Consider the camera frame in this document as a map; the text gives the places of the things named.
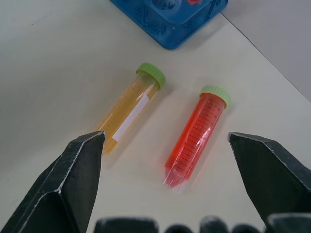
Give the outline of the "blue tube rack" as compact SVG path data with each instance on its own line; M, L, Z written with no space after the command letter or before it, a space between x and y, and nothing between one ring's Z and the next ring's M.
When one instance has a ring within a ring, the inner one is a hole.
M187 0L110 1L168 50L181 46L228 4L228 0L202 0L195 5Z

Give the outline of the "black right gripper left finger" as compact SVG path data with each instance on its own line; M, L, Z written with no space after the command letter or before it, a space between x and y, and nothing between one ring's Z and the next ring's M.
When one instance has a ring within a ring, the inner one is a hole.
M103 131L69 142L38 176L0 233L86 233L104 142Z

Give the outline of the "yellow tube with green cap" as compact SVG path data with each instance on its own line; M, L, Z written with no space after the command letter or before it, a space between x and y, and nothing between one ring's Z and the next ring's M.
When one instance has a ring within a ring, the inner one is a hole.
M165 75L155 65L143 63L137 68L136 78L97 128L105 132L104 155L113 151L165 83Z

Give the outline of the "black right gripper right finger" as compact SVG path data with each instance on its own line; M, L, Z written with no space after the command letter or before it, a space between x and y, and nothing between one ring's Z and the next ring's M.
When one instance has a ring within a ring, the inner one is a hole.
M280 143L230 132L231 145L246 192L261 219L279 213L311 213L311 169Z

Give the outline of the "red tube with green cap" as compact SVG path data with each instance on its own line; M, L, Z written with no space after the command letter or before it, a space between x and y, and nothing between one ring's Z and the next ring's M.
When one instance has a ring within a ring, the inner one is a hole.
M222 87L206 85L176 145L165 163L163 184L180 193L186 187L218 120L230 105L230 95Z

